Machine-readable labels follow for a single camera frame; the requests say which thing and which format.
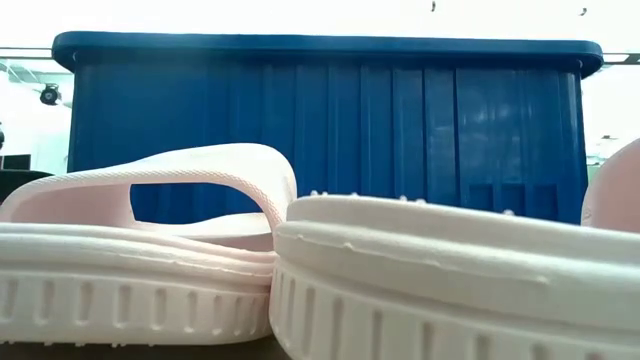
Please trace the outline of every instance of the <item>blue plastic crate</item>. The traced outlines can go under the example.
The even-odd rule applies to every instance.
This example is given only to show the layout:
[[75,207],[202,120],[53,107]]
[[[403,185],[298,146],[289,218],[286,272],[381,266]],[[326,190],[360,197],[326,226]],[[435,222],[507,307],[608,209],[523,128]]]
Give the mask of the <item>blue plastic crate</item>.
[[[69,170],[258,142],[311,190],[579,222],[587,186],[580,81],[597,44],[419,38],[71,32]],[[134,189],[136,217],[185,223],[257,211],[204,185]]]

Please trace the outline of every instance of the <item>ridged sole edge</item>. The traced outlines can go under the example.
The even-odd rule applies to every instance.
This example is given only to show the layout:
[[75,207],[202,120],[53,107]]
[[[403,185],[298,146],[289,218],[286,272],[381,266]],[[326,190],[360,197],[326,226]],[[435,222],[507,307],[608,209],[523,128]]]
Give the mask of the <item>ridged sole edge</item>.
[[271,291],[271,326],[294,360],[640,356],[638,334],[505,318],[426,299],[405,301],[401,294],[320,275],[284,259],[277,261]]
[[269,294],[155,274],[0,268],[0,341],[217,345],[271,333]]

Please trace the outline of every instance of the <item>security camera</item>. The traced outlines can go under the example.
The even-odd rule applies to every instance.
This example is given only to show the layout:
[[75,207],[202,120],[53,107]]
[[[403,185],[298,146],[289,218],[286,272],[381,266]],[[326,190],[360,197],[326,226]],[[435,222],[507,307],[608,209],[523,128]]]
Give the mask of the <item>security camera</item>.
[[62,101],[62,94],[58,90],[58,84],[46,84],[40,93],[40,102],[45,105],[55,106]]

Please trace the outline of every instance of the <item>pink slipper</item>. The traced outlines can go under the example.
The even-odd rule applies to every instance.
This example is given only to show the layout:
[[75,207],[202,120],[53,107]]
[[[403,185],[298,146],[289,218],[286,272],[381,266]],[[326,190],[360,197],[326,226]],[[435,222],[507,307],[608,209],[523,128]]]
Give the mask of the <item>pink slipper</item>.
[[[212,183],[264,214],[136,221],[132,184]],[[270,333],[271,230],[296,197],[276,150],[230,144],[28,183],[0,207],[0,340],[224,344]]]
[[326,195],[275,231],[293,360],[640,359],[640,235]]
[[640,139],[611,156],[587,188],[582,225],[640,233]]

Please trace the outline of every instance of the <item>light pink strap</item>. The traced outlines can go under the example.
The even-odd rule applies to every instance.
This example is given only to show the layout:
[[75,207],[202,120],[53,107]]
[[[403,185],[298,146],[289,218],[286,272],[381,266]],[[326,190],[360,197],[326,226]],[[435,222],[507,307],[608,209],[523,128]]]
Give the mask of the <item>light pink strap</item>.
[[109,168],[53,176],[13,192],[0,221],[124,226],[133,222],[132,184],[211,183],[248,195],[273,229],[296,197],[293,170],[273,148],[226,144],[176,150]]

